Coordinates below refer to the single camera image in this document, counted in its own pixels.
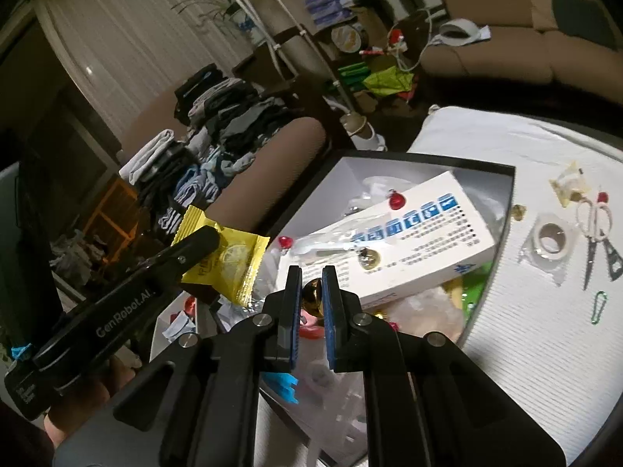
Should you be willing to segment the person left hand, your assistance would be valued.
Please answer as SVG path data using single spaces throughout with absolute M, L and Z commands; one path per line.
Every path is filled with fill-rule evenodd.
M 97 374 L 75 383 L 44 418 L 44 430 L 54 448 L 57 449 L 134 377 L 135 371 L 113 356 Z

